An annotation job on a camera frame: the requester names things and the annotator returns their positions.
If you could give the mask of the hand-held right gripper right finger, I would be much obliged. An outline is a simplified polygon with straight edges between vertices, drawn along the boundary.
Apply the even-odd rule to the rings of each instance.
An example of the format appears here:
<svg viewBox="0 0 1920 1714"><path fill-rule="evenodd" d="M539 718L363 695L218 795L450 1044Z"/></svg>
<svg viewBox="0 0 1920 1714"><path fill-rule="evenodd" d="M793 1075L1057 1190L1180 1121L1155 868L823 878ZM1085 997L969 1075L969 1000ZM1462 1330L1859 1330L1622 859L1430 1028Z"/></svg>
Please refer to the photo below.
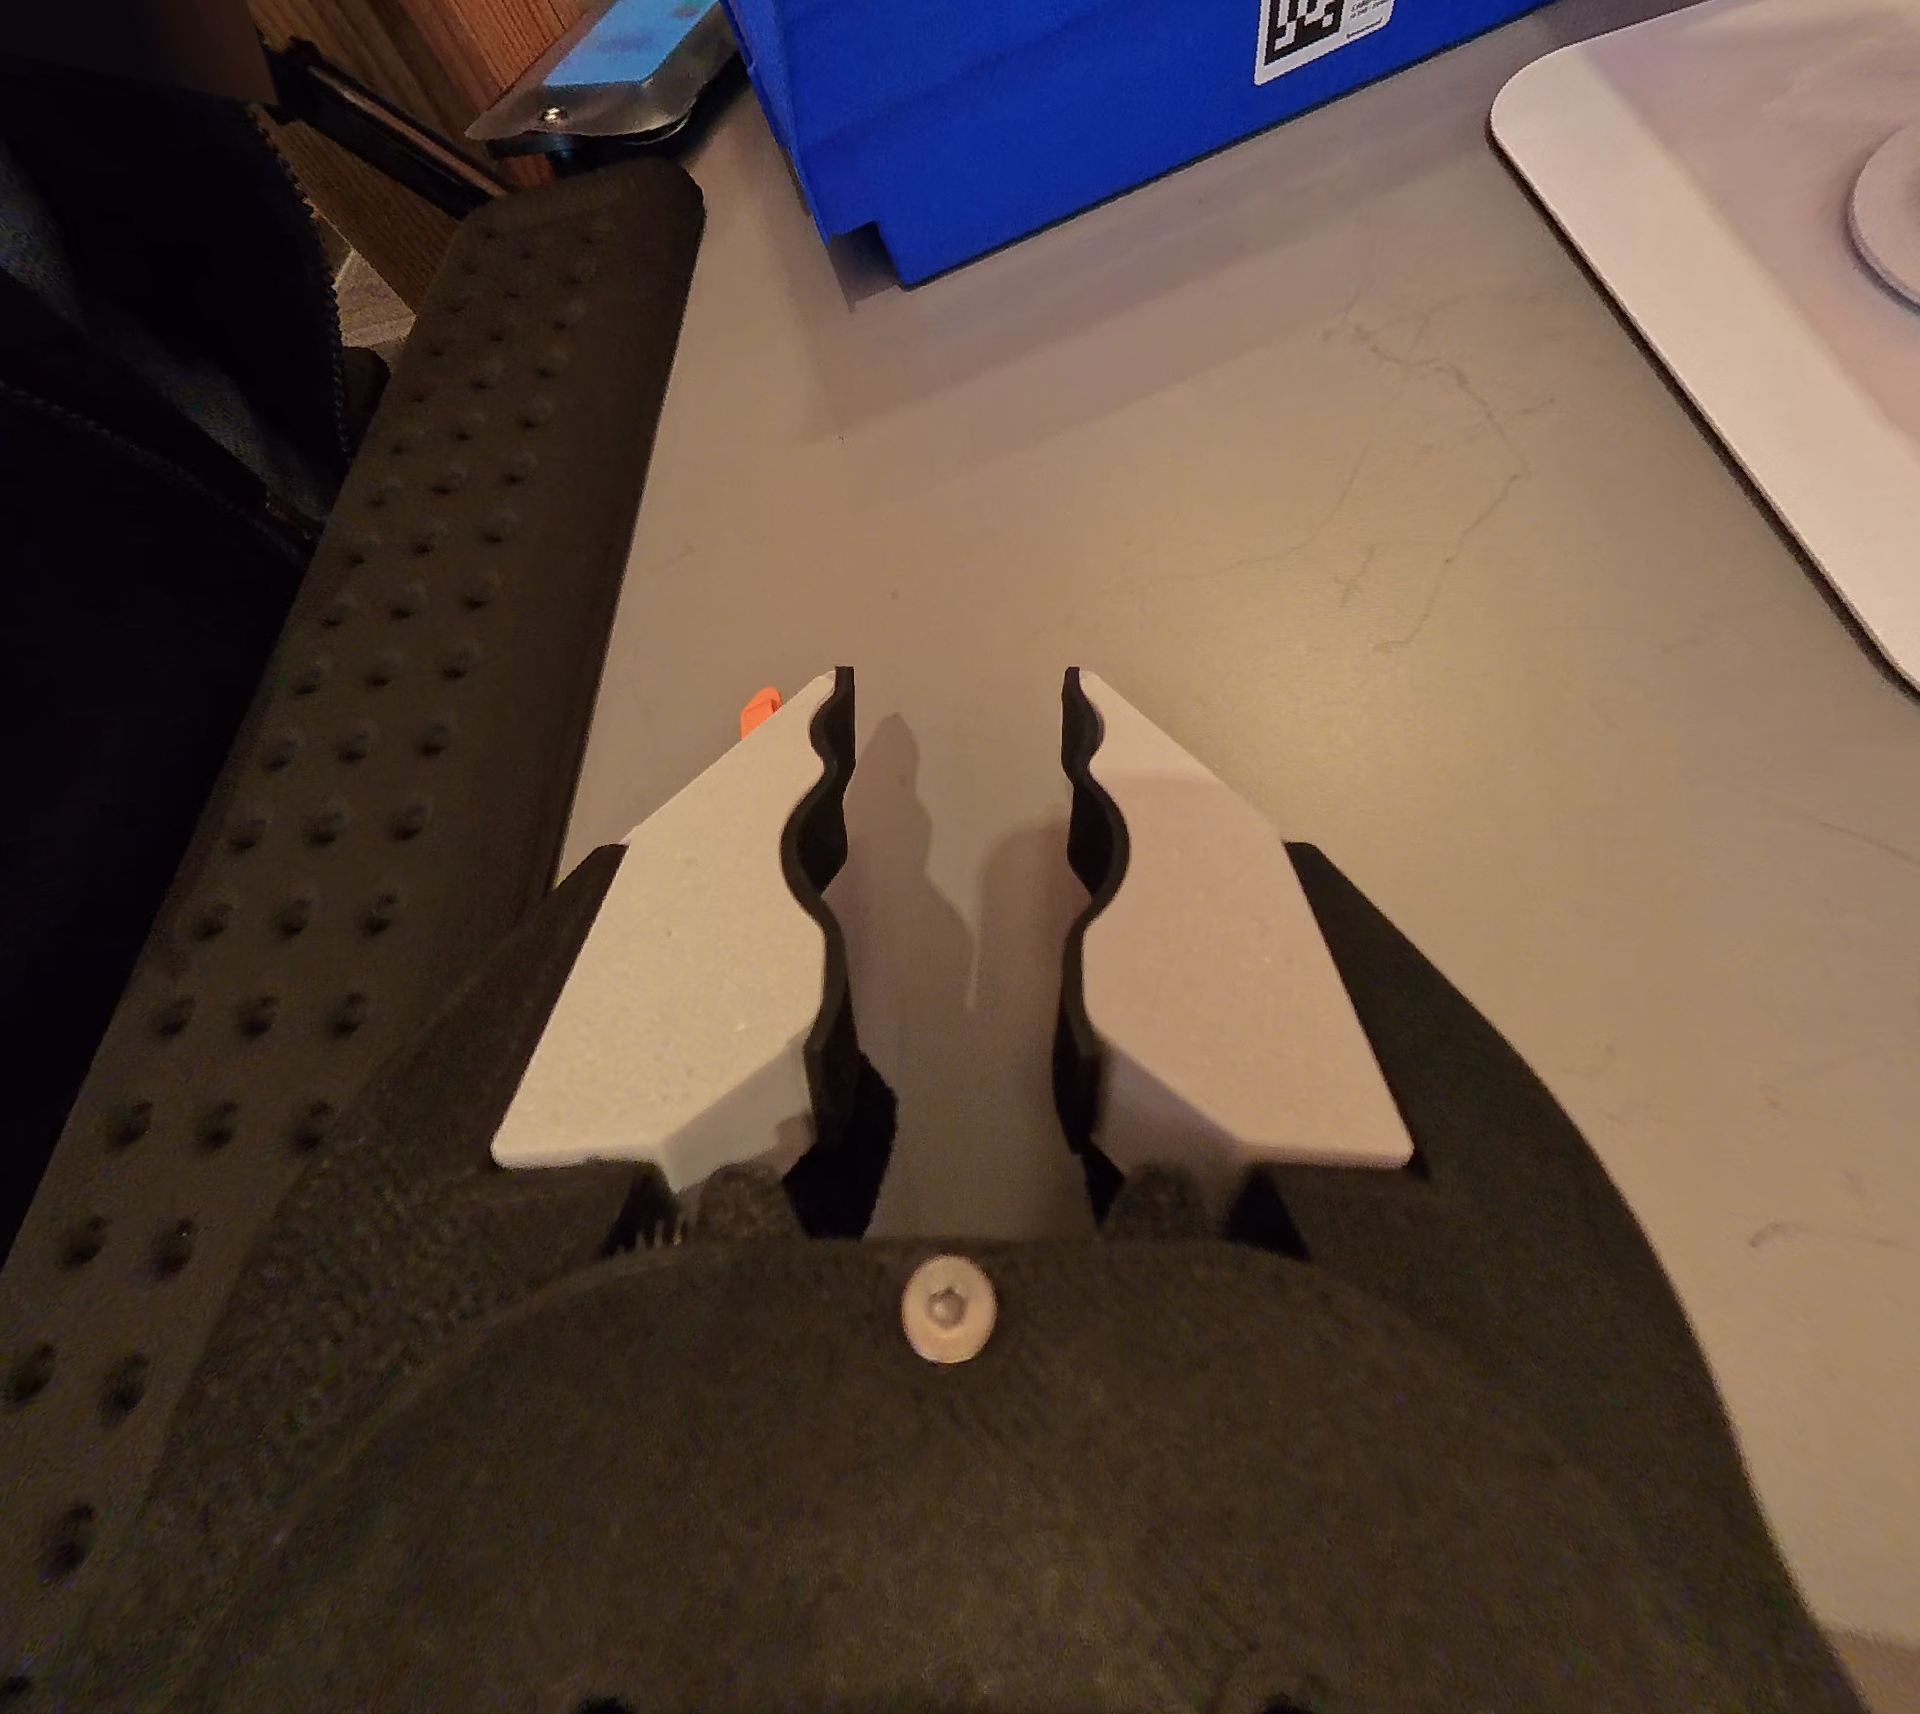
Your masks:
<svg viewBox="0 0 1920 1714"><path fill-rule="evenodd" d="M1092 1177L1403 1171L1415 1144L1280 831L1113 683L1062 683L1053 1106Z"/></svg>

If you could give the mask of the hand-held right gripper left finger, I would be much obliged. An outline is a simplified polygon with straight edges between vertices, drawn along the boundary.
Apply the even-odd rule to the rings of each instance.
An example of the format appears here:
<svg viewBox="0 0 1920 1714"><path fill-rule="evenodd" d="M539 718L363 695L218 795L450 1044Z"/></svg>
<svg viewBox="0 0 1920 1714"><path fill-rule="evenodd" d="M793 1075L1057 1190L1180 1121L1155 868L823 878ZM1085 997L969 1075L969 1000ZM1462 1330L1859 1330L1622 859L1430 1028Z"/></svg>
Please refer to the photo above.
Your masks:
<svg viewBox="0 0 1920 1714"><path fill-rule="evenodd" d="M492 1132L503 1169L626 1160L671 1192L841 1137L856 1049L823 904L845 861L852 667L813 676L629 828Z"/></svg>

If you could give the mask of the black perforated board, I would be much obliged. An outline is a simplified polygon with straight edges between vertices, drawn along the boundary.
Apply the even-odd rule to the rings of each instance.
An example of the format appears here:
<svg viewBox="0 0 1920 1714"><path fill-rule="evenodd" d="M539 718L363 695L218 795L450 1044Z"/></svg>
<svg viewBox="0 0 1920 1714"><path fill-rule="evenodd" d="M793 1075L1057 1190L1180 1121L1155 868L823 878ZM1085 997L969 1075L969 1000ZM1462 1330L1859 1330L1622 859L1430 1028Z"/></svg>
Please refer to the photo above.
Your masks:
<svg viewBox="0 0 1920 1714"><path fill-rule="evenodd" d="M647 156L469 215L4 1264L4 1707L255 1239L555 876L705 229Z"/></svg>

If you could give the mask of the white wooden book stand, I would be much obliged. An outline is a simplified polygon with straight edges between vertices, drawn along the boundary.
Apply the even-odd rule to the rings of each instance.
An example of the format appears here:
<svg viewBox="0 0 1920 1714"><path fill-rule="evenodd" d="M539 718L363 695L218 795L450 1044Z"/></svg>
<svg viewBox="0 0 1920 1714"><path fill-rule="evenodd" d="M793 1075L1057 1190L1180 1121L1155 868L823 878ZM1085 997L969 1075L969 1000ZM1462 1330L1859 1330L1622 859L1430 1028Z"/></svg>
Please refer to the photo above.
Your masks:
<svg viewBox="0 0 1920 1714"><path fill-rule="evenodd" d="M1835 602L1918 681L1918 0L1563 45L1492 139Z"/></svg>

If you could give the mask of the metal clamp plate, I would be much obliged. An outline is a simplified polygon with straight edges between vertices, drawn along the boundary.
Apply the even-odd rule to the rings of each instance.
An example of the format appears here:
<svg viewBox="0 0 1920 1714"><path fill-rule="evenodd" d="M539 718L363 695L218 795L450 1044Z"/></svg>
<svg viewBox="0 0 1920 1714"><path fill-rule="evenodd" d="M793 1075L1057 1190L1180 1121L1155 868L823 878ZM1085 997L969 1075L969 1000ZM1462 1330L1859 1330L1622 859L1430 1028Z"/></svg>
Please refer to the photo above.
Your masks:
<svg viewBox="0 0 1920 1714"><path fill-rule="evenodd" d="M724 0L587 0L465 137L500 161L653 147L688 127L738 54Z"/></svg>

